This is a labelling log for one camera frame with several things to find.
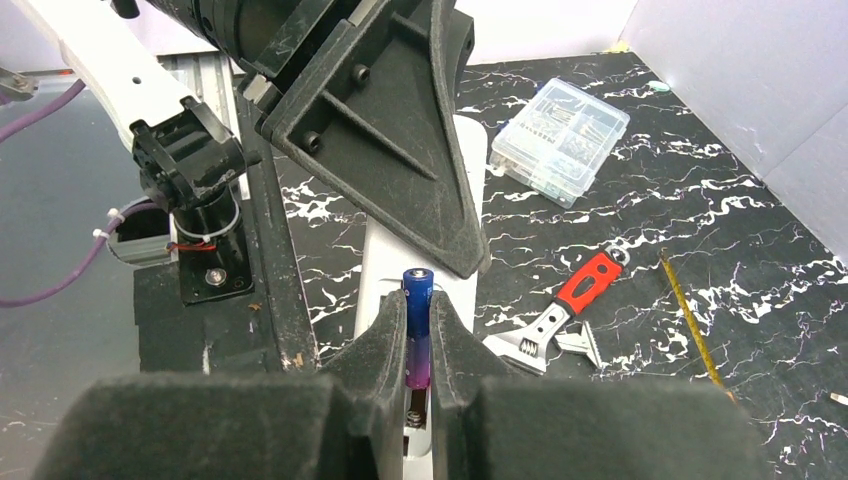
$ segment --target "marble tabletop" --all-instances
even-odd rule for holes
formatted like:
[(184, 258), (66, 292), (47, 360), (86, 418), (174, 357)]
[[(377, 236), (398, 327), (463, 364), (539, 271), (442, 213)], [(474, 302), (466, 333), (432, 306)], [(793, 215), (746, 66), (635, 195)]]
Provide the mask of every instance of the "marble tabletop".
[[(468, 68), (460, 114), (494, 138), (559, 77), (627, 112), (624, 138), (583, 198), (563, 210), (497, 172), (483, 221), (493, 255), (475, 335), (525, 326), (569, 275), (616, 245), (632, 259), (588, 307), (594, 370), (550, 348), (548, 376), (708, 381), (659, 262), (667, 248), (726, 386), (761, 432), (776, 478), (848, 478), (848, 270), (632, 53)], [(280, 159), (295, 249), (323, 358), (353, 335), (365, 215)]]

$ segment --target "clear plastic organizer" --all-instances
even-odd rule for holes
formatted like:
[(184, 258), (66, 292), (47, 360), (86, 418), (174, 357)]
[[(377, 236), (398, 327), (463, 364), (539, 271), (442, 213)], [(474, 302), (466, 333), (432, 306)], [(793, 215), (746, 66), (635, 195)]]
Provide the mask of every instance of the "clear plastic organizer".
[(629, 122), (621, 110), (555, 78), (495, 137), (490, 163), (570, 208)]

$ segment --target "white wall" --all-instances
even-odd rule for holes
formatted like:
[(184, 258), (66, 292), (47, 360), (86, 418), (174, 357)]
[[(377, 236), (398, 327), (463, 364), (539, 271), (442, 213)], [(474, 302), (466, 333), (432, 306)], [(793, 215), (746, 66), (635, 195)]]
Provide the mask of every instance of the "white wall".
[(846, 26), (845, 0), (639, 0), (622, 38), (848, 259)]
[[(477, 46), (471, 62), (486, 63), (605, 50), (618, 40), (636, 1), (457, 0), (457, 8), (475, 17)], [(127, 23), (152, 53), (211, 49), (143, 0), (139, 7), (141, 16)], [(0, 0), (0, 66), (16, 71), (64, 68), (58, 53), (11, 0)]]

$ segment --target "yellow ruler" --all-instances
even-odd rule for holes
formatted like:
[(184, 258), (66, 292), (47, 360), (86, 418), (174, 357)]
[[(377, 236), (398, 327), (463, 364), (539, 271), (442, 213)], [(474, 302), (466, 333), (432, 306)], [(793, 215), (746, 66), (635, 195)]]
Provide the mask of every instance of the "yellow ruler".
[[(701, 335), (701, 329), (698, 328), (698, 322), (695, 320), (695, 315), (692, 314), (692, 310), (689, 310), (689, 304), (686, 303), (686, 295), (683, 293), (683, 288), (680, 286), (680, 282), (677, 281), (677, 275), (674, 274), (674, 270), (671, 268), (671, 263), (668, 261), (665, 249), (660, 251), (660, 260), (662, 261), (666, 275), (668, 275), (668, 281), (671, 283), (671, 288), (674, 290), (674, 296), (677, 297), (677, 303), (680, 305), (680, 308), (683, 309), (683, 318), (686, 319), (686, 323), (689, 325), (689, 330), (692, 332), (692, 337), (695, 339), (695, 345), (698, 346), (698, 351), (701, 353), (701, 359), (707, 367), (707, 373), (710, 375), (710, 380), (726, 391), (727, 389), (724, 388), (724, 382), (721, 381), (721, 376), (718, 374), (718, 368), (716, 368), (715, 362), (713, 362), (713, 357), (710, 355), (707, 344), (704, 343), (704, 337)], [(732, 393), (727, 392), (727, 394), (734, 402), (736, 401)]]

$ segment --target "battery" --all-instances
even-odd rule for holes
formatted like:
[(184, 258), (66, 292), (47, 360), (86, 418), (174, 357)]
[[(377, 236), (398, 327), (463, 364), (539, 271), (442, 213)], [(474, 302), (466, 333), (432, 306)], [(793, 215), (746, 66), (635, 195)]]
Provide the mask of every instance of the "battery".
[(420, 390), (430, 386), (430, 297), (433, 272), (412, 268), (403, 273), (406, 295), (406, 386)]

